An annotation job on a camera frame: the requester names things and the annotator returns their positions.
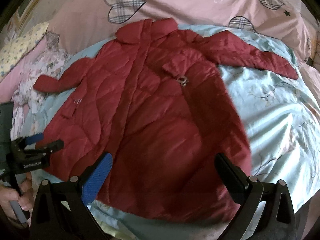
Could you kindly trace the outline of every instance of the silver bolt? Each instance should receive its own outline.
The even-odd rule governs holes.
[[[70,181],[71,182],[77,182],[78,181],[78,176],[72,176],[71,178],[70,178]]]
[[[279,184],[280,184],[281,186],[285,186],[285,185],[286,185],[285,181],[282,180],[282,179],[279,180]]]
[[[252,181],[252,182],[257,182],[258,178],[256,176],[250,176],[249,180]]]
[[[45,180],[43,180],[42,182],[41,182],[41,185],[42,186],[46,186],[46,185],[48,185],[49,184],[49,181],[47,180],[47,179],[45,179]]]

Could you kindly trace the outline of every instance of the black star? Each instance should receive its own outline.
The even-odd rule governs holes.
[[[287,16],[291,16],[290,12],[288,12],[287,10],[285,10],[284,14],[287,15]]]

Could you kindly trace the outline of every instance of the blue gripper pad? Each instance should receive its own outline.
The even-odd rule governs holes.
[[[111,171],[112,163],[112,155],[107,153],[82,185],[81,200],[84,205],[88,205],[95,200],[102,184]]]
[[[26,137],[25,142],[26,142],[26,145],[31,145],[31,144],[34,144],[38,141],[43,140],[43,138],[44,138],[43,133],[38,133],[33,136]]]

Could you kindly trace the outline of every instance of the red jacket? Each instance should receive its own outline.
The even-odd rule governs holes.
[[[42,144],[65,143],[47,171],[68,180],[110,152],[103,203],[149,219],[230,220],[237,205],[214,157],[225,153],[249,175],[250,147],[216,64],[297,73],[229,31],[203,38],[173,19],[131,23],[116,37],[59,80],[40,76],[34,85],[48,93],[77,87],[44,131]]]

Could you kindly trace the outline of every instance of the yellow polka dot fabric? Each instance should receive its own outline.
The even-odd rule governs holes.
[[[0,51],[0,82],[15,67],[24,55],[30,52],[43,38],[48,22],[39,23],[25,35],[6,44]]]

